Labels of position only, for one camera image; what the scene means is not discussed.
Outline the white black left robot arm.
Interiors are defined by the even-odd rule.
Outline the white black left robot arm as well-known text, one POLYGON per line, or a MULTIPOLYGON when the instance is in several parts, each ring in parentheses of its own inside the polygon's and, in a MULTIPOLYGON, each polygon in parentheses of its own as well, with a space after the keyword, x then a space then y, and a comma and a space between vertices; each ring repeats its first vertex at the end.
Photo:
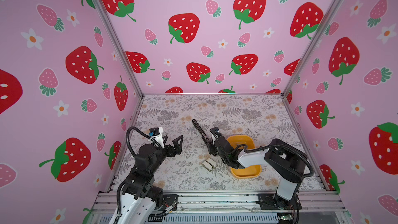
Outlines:
POLYGON ((163 189, 154 186, 154 175, 167 157, 182 152, 183 136, 163 148, 143 145, 135 155, 135 164, 117 189, 117 207, 111 224, 143 224, 163 204, 163 189))

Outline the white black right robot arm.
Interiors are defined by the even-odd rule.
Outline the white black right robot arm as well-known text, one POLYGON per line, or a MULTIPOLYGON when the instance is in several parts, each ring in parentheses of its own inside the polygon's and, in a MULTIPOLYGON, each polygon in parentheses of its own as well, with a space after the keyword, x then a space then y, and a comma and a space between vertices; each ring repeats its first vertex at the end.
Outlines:
POLYGON ((273 139, 267 146, 248 149, 246 144, 232 147, 217 127, 210 129, 212 142, 223 163, 233 169, 269 165, 281 177, 277 190, 264 204, 277 209, 298 207, 297 193, 303 179, 314 175, 314 168, 302 151, 273 139))

